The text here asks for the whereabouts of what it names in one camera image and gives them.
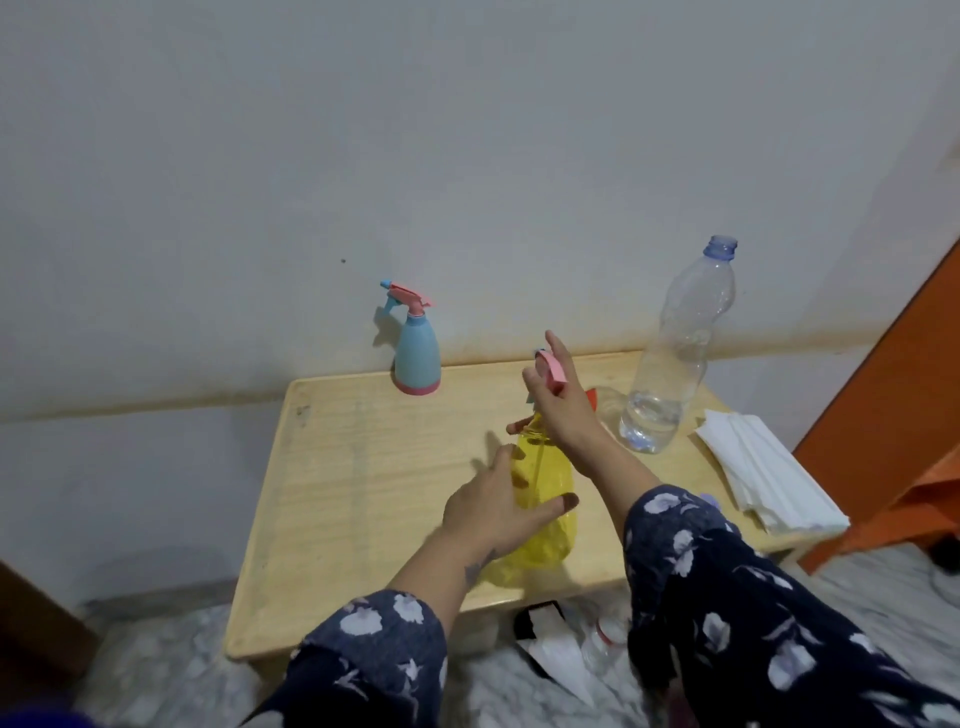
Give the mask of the black and white paper bag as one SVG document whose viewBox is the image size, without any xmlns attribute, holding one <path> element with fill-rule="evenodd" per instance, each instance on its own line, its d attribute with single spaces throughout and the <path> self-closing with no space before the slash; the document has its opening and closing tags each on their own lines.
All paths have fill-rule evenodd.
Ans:
<svg viewBox="0 0 960 728">
<path fill-rule="evenodd" d="M 556 601 L 521 609 L 513 619 L 513 634 L 544 675 L 589 708 L 596 708 L 592 674 L 587 669 L 576 633 Z"/>
</svg>

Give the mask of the person's right forearm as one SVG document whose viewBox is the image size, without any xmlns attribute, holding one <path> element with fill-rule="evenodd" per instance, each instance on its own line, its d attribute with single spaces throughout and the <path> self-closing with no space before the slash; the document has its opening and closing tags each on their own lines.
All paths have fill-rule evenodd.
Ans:
<svg viewBox="0 0 960 728">
<path fill-rule="evenodd" d="M 909 675 L 714 505 L 655 484 L 603 428 L 562 448 L 621 538 L 630 660 L 651 687 L 678 677 L 700 728 L 960 728 L 960 700 Z"/>
</svg>

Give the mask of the light wooden low table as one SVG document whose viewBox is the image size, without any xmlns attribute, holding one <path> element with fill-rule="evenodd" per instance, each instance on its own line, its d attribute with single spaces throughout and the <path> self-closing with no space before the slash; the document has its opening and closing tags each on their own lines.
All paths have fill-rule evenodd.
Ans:
<svg viewBox="0 0 960 728">
<path fill-rule="evenodd" d="M 487 462 L 494 439 L 530 407 L 523 361 L 444 368 L 437 392 L 402 394 L 387 372 L 295 380 L 287 389 L 226 626 L 223 652 L 259 663 L 291 650 L 354 597 L 383 588 L 441 520 L 449 496 Z M 694 436 L 705 410 L 726 410 L 705 384 L 660 454 L 628 451 L 661 479 L 709 494 L 754 549 L 808 549 L 824 537 L 773 535 L 738 511 L 722 468 Z M 571 554 L 554 569 L 496 576 L 462 612 L 514 609 L 626 582 L 601 497 L 575 475 Z"/>
</svg>

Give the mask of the person's right hand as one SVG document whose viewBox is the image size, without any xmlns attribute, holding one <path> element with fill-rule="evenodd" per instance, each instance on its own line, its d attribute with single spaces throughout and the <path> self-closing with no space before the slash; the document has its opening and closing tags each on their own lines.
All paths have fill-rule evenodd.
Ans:
<svg viewBox="0 0 960 728">
<path fill-rule="evenodd" d="M 534 366 L 524 368 L 521 376 L 549 437 L 582 476 L 594 480 L 599 476 L 610 436 L 592 411 L 580 379 L 580 386 L 565 386 L 554 395 Z"/>
</svg>

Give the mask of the blue spray bottle pink trigger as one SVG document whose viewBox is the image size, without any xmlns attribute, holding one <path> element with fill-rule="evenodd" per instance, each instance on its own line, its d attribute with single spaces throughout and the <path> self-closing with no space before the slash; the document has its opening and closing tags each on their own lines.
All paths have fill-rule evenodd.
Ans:
<svg viewBox="0 0 960 728">
<path fill-rule="evenodd" d="M 427 396 L 439 389 L 442 379 L 440 345 L 426 310 L 433 300 L 409 286 L 391 279 L 380 281 L 387 299 L 382 318 L 397 322 L 392 311 L 406 310 L 399 331 L 392 364 L 392 380 L 396 388 L 410 396 Z"/>
</svg>

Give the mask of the small clear plastic bottle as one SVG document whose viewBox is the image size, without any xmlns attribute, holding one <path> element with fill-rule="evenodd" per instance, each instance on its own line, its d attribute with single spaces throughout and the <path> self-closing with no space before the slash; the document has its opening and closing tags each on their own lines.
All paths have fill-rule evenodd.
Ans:
<svg viewBox="0 0 960 728">
<path fill-rule="evenodd" d="M 602 614 L 586 629 L 581 656 L 590 673 L 602 677 L 615 664 L 627 648 L 629 626 L 627 617 Z"/>
</svg>

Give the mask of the yellow spray bottle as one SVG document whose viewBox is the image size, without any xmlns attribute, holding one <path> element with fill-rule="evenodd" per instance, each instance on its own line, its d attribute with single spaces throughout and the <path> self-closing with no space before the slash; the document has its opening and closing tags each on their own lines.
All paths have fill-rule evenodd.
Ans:
<svg viewBox="0 0 960 728">
<path fill-rule="evenodd" d="M 574 471 L 546 432 L 541 414 L 534 414 L 517 435 L 511 465 L 513 494 L 523 509 L 535 509 L 574 493 Z M 573 551 L 578 516 L 570 511 L 540 528 L 510 554 L 483 570 L 483 578 L 501 588 L 520 588 L 525 577 L 559 567 Z"/>
</svg>

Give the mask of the person's left forearm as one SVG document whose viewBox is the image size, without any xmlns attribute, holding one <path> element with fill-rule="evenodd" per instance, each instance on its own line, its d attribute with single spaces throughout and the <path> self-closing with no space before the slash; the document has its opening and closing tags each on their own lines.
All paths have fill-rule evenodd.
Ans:
<svg viewBox="0 0 960 728">
<path fill-rule="evenodd" d="M 439 528 L 389 586 L 311 630 L 239 728 L 437 728 L 452 625 L 498 556 L 488 542 Z"/>
</svg>

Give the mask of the clear plastic water bottle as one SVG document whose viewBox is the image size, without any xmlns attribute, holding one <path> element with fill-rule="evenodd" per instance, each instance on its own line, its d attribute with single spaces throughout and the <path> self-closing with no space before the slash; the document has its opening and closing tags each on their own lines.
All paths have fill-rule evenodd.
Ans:
<svg viewBox="0 0 960 728">
<path fill-rule="evenodd" d="M 676 435 L 706 375 L 717 323 L 737 297 L 737 249 L 734 237 L 710 237 L 670 283 L 619 420 L 619 436 L 631 450 L 655 455 Z"/>
</svg>

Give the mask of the dark brown wooden furniture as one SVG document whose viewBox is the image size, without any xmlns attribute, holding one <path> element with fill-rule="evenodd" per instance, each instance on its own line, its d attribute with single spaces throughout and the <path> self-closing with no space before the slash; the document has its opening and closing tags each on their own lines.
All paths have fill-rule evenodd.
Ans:
<svg viewBox="0 0 960 728">
<path fill-rule="evenodd" d="M 3 561 L 0 641 L 71 678 L 87 673 L 101 644 L 88 625 Z"/>
</svg>

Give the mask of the stack of white tissues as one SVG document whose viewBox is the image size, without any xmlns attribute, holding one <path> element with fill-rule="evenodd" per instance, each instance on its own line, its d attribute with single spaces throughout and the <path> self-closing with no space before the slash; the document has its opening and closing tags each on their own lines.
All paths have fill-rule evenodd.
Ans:
<svg viewBox="0 0 960 728">
<path fill-rule="evenodd" d="M 831 538 L 849 517 L 755 415 L 706 410 L 696 433 L 720 464 L 737 508 L 773 535 Z"/>
</svg>

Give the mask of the person's left hand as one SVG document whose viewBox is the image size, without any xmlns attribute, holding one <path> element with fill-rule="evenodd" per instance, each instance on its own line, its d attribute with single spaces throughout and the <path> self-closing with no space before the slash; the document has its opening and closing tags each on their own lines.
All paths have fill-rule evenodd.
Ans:
<svg viewBox="0 0 960 728">
<path fill-rule="evenodd" d="M 500 446 L 491 465 L 453 493 L 445 506 L 440 530 L 465 549 L 470 564 L 485 566 L 530 538 L 521 537 L 518 529 L 522 507 L 514 495 L 515 451 L 514 444 Z"/>
</svg>

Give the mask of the orange wooden furniture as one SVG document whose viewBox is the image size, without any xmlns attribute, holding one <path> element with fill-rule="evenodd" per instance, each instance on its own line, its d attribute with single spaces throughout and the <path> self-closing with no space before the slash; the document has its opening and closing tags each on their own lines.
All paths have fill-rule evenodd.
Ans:
<svg viewBox="0 0 960 728">
<path fill-rule="evenodd" d="M 794 451 L 850 527 L 799 558 L 960 536 L 960 239 Z"/>
</svg>

